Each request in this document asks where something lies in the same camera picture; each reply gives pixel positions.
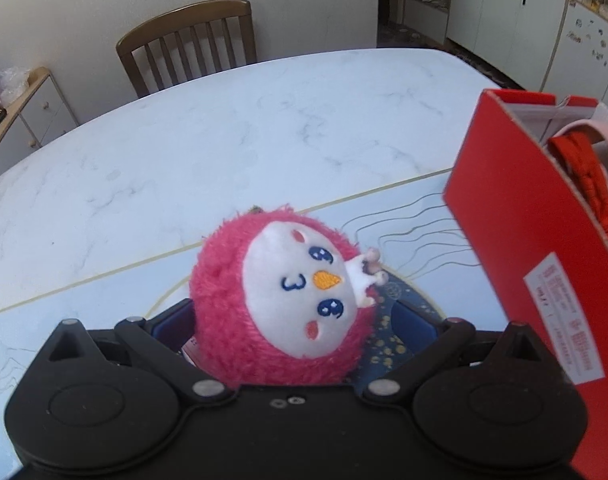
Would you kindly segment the pink fleece garment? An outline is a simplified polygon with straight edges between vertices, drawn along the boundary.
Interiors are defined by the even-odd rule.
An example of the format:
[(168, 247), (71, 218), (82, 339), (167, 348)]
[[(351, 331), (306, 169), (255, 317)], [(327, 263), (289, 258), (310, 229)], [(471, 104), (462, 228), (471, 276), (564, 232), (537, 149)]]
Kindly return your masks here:
[(591, 117), (570, 122), (558, 130), (553, 139), (566, 136), (571, 132), (583, 133), (588, 138), (608, 186), (608, 107), (600, 103)]

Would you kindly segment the red knotted cloth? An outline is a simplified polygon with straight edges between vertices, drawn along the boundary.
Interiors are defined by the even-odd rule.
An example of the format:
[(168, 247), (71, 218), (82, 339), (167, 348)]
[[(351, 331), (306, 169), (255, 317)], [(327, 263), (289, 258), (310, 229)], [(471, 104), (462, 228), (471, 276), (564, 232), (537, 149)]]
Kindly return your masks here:
[(549, 153), (573, 181), (608, 239), (608, 177), (588, 136), (572, 130), (548, 141)]

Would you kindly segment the red white shoe box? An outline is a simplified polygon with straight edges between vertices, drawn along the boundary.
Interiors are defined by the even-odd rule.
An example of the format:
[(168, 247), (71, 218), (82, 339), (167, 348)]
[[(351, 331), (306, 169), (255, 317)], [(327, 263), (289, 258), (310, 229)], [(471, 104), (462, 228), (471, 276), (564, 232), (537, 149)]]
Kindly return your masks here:
[(587, 404), (574, 459), (608, 479), (608, 239), (548, 141), (602, 102), (486, 90), (444, 198), (502, 309), (532, 325)]

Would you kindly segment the white wall cabinet unit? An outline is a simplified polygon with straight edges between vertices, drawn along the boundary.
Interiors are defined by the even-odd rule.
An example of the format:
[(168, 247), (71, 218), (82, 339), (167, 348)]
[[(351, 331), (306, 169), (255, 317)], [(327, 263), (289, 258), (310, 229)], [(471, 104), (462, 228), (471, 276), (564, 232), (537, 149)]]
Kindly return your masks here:
[(405, 0), (403, 18), (520, 88), (608, 105), (608, 0)]

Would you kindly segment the pink plush round toy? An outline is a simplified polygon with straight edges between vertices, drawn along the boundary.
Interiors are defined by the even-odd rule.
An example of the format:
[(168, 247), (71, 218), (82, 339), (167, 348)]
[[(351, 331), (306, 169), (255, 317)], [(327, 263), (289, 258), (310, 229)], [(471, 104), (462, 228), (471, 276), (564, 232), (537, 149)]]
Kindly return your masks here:
[(229, 387), (339, 384), (359, 364), (388, 279), (377, 250), (289, 207), (239, 214), (197, 255), (183, 351)]

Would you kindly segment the white low sideboard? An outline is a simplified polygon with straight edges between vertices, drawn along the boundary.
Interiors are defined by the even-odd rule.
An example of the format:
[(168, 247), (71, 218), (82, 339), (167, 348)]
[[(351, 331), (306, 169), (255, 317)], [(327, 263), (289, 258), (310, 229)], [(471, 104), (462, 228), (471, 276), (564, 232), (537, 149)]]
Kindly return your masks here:
[(31, 71), (27, 89), (0, 123), (0, 176), (22, 159), (80, 125), (46, 67)]

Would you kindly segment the brown wooden chair far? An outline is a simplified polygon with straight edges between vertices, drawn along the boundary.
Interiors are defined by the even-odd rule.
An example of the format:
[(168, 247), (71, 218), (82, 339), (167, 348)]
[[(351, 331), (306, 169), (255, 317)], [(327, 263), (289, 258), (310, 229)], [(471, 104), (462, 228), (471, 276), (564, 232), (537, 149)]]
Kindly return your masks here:
[(252, 4), (207, 0), (155, 16), (115, 46), (139, 98), (258, 62)]

